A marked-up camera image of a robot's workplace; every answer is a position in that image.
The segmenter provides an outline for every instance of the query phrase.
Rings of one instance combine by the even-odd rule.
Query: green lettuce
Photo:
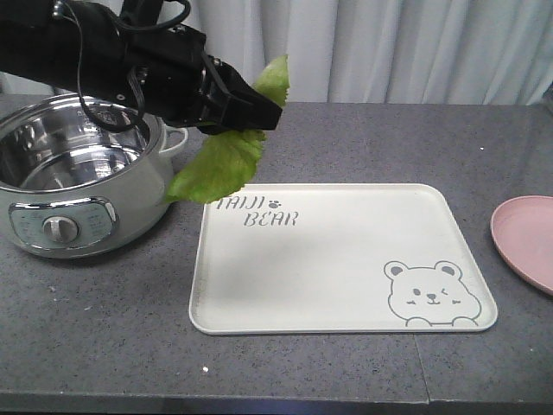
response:
[[[289,89],[288,57],[273,60],[252,87],[283,107]],[[240,190],[256,173],[265,139],[260,130],[208,136],[194,160],[173,177],[165,200],[210,203]]]

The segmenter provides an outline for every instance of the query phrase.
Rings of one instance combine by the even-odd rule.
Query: pink plate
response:
[[[493,212],[492,237],[509,266],[553,295],[553,197],[521,196]]]

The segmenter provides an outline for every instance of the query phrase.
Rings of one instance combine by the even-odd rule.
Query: control knob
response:
[[[42,231],[52,241],[66,244],[79,235],[79,225],[66,216],[50,216],[44,220]]]

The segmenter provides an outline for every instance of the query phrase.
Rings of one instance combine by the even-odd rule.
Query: tray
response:
[[[205,206],[189,303],[204,333],[480,331],[497,307],[422,184],[251,184]]]

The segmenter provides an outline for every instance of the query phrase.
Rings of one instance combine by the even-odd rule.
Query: cartoon bear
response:
[[[478,326],[475,320],[482,306],[461,282],[461,268],[454,263],[409,268],[391,261],[384,273],[391,280],[390,309],[405,320],[406,327]]]

